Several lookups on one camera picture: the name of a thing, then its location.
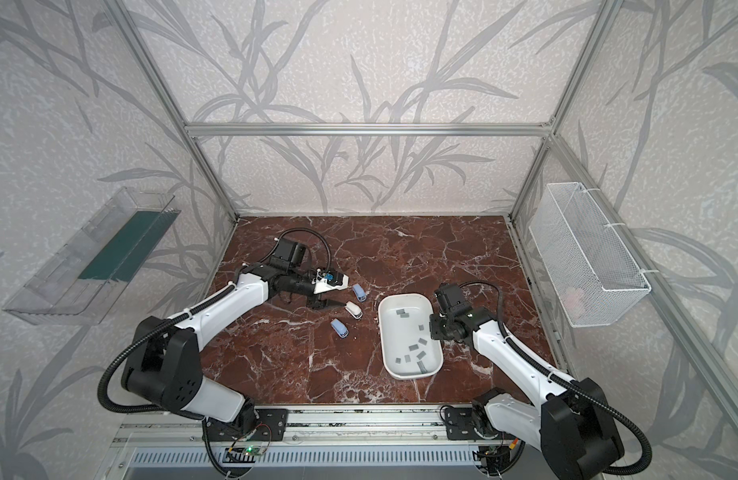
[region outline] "white plastic container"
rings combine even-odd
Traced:
[[[382,361],[394,379],[421,379],[441,370],[443,350],[440,340],[431,339],[433,306],[425,296],[386,296],[378,310]]]

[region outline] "wall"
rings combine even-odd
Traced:
[[[598,4],[126,0],[194,122],[547,121]],[[472,214],[510,211],[538,143],[210,138],[204,148],[244,213]]]
[[[0,2],[0,479],[94,476],[122,419],[97,404],[101,370],[145,316],[196,299],[230,232],[102,9]],[[123,186],[171,191],[182,213],[102,323],[1,311]]]
[[[639,5],[620,10],[560,131],[738,377],[738,2]],[[519,234],[576,373],[654,446],[638,477],[738,479],[738,437],[650,300],[609,327],[568,326],[527,230],[554,181],[569,177],[551,156]]]

